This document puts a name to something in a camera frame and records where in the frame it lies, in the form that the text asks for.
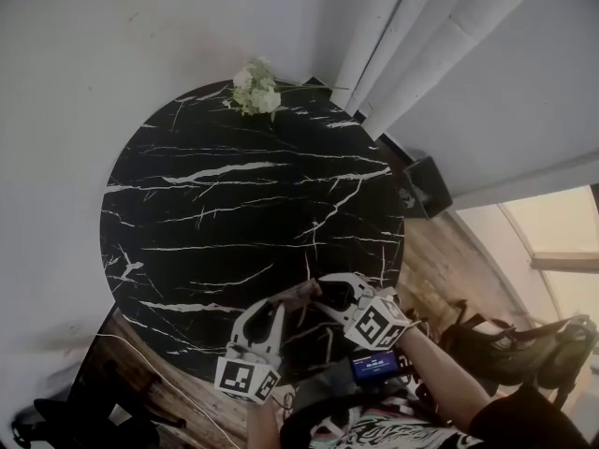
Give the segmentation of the small brown object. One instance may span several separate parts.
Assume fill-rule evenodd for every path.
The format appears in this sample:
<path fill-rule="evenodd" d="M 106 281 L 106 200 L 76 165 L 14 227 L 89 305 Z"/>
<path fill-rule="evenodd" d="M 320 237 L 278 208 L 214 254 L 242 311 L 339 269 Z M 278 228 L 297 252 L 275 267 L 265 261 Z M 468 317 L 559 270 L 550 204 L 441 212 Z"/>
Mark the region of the small brown object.
<path fill-rule="evenodd" d="M 313 298 L 321 297 L 322 294 L 316 279 L 310 279 L 274 295 L 269 302 L 274 307 L 282 305 L 286 312 L 293 312 L 308 306 Z"/>

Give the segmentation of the person's left forearm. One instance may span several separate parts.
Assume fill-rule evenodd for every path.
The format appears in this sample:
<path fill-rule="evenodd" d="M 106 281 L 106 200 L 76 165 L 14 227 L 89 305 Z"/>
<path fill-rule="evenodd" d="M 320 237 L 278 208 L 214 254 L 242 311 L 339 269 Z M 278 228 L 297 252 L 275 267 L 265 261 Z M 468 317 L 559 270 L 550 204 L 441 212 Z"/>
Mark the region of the person's left forearm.
<path fill-rule="evenodd" d="M 246 432 L 246 449 L 281 449 L 272 398 L 268 398 L 262 405 L 247 405 Z"/>

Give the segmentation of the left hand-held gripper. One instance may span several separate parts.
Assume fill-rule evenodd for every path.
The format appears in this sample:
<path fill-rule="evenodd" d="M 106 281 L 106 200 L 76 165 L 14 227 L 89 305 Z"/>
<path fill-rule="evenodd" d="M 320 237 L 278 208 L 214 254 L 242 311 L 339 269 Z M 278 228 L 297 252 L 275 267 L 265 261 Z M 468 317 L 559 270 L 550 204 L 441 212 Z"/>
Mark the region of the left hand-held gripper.
<path fill-rule="evenodd" d="M 285 306 L 261 299 L 234 323 L 226 355 L 219 356 L 214 388 L 230 398 L 263 405 L 281 380 L 278 352 L 283 335 Z M 252 345 L 260 351 L 249 348 Z"/>

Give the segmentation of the person's right forearm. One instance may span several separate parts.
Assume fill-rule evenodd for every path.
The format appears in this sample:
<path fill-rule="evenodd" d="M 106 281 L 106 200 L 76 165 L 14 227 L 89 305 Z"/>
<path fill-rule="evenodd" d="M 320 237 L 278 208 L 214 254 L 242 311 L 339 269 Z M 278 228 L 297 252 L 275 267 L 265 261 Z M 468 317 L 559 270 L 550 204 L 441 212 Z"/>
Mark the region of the person's right forearm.
<path fill-rule="evenodd" d="M 412 361 L 440 413 L 468 432 L 474 418 L 491 403 L 480 383 L 416 327 L 406 329 L 397 346 Z"/>

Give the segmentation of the person's patterned black shirt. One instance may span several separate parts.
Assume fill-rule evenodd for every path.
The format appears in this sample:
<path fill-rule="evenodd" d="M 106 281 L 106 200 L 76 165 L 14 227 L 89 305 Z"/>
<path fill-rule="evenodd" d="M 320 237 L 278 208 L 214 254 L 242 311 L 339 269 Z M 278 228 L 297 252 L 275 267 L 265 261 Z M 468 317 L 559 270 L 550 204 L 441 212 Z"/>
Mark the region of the person's patterned black shirt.
<path fill-rule="evenodd" d="M 400 389 L 354 394 L 294 411 L 281 449 L 592 449 L 560 410 L 528 386 L 482 409 L 465 430 L 445 425 Z"/>

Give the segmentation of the window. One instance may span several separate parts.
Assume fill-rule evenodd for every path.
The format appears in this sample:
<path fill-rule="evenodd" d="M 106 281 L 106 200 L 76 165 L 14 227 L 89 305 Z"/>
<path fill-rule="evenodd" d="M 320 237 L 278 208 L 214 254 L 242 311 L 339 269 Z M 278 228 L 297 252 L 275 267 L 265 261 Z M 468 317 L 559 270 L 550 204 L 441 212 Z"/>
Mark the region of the window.
<path fill-rule="evenodd" d="M 591 187 L 457 210 L 454 218 L 534 321 L 587 314 L 599 325 L 599 274 L 533 268 L 537 256 L 599 256 Z"/>

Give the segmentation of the round black marble table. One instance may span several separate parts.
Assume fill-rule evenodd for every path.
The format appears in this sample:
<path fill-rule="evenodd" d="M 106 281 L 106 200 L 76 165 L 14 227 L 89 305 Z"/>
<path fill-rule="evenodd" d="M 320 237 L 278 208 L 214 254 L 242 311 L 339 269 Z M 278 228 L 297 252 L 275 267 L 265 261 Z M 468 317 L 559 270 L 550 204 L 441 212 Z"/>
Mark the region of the round black marble table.
<path fill-rule="evenodd" d="M 225 102 L 228 81 L 169 102 L 129 139 L 104 194 L 110 291 L 142 340 L 212 382 L 235 320 L 310 279 L 398 282 L 403 210 L 391 169 L 320 90 L 275 116 Z"/>

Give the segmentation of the black office chair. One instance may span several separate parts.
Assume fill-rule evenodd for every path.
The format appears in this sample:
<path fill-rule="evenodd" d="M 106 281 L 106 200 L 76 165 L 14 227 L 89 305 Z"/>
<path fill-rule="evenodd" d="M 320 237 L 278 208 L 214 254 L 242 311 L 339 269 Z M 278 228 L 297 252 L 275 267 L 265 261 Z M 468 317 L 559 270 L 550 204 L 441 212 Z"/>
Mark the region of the black office chair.
<path fill-rule="evenodd" d="M 185 419 L 159 410 L 150 401 L 153 388 L 165 381 L 144 369 L 138 383 L 110 359 L 97 377 L 75 382 L 50 398 L 37 398 L 11 423 L 21 449 L 46 442 L 53 449 L 159 449 L 157 427 L 183 429 Z"/>

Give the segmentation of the thick white insulated pipe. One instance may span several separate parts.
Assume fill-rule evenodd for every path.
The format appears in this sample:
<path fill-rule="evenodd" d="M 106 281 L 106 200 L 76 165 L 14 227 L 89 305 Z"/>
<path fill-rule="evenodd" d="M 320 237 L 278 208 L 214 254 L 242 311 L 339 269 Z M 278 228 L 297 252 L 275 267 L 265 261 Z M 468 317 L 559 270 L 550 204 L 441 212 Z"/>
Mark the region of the thick white insulated pipe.
<path fill-rule="evenodd" d="M 363 128 L 378 139 L 524 0 L 459 0 Z"/>

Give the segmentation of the grey mesh office chair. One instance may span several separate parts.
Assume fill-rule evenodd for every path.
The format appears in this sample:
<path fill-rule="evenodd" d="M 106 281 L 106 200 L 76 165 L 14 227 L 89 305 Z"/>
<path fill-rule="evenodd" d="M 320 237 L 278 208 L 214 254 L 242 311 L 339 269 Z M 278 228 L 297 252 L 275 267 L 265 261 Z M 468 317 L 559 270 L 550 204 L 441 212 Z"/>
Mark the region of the grey mesh office chair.
<path fill-rule="evenodd" d="M 502 386 L 528 384 L 555 390 L 554 404 L 563 406 L 599 341 L 599 329 L 586 314 L 518 330 L 480 313 L 467 319 L 464 299 L 456 307 L 458 318 L 441 335 L 440 346 L 491 396 Z"/>

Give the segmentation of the dark grey trash bin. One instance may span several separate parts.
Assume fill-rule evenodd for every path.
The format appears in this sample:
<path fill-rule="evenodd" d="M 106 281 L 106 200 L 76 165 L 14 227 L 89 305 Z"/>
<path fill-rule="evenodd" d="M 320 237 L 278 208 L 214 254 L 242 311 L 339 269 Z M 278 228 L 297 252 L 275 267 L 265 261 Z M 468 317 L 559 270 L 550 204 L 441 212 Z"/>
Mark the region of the dark grey trash bin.
<path fill-rule="evenodd" d="M 430 156 L 416 160 L 402 171 L 400 199 L 405 217 L 426 220 L 453 204 L 440 170 Z"/>

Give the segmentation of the black screen device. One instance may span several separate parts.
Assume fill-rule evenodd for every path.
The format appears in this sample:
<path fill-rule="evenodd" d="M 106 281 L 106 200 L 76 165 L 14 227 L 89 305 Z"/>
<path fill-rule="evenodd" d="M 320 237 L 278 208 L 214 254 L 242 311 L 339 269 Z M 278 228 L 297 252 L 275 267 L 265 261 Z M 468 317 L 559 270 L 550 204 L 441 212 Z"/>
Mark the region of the black screen device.
<path fill-rule="evenodd" d="M 358 386 L 381 384 L 400 375 L 398 358 L 393 350 L 359 350 L 351 354 L 349 361 Z"/>

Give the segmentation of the thin white wall pipe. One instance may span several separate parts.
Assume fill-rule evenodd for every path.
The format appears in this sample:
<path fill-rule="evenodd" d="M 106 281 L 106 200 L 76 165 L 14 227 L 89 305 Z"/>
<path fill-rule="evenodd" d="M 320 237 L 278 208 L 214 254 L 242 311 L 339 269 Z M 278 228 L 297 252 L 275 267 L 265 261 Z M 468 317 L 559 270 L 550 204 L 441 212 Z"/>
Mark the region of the thin white wall pipe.
<path fill-rule="evenodd" d="M 364 0 L 331 102 L 355 113 L 429 0 Z"/>

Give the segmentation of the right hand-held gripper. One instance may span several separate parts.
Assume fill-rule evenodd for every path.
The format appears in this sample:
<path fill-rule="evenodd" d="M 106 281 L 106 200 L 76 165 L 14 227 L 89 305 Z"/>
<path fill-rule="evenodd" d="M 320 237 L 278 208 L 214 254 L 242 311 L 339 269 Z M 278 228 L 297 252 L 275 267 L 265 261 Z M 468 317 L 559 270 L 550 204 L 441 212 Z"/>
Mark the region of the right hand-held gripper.
<path fill-rule="evenodd" d="M 353 272 L 331 273 L 318 282 L 321 287 L 342 284 L 351 290 L 352 297 L 340 308 L 325 301 L 319 303 L 319 310 L 342 325 L 344 336 L 363 349 L 388 350 L 409 327 L 393 287 L 374 290 Z"/>

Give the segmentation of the white flower bouquet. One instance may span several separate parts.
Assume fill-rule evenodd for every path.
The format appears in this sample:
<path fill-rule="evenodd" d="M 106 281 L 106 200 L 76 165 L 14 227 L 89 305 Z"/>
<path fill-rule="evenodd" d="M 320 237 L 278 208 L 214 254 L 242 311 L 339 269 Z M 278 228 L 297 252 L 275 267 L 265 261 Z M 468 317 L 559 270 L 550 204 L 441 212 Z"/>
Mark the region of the white flower bouquet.
<path fill-rule="evenodd" d="M 242 116 L 268 115 L 273 123 L 278 112 L 285 110 L 282 94 L 301 90 L 341 90 L 346 87 L 319 83 L 296 84 L 277 80 L 268 60 L 248 60 L 232 79 L 230 95 L 223 101 L 225 109 Z"/>

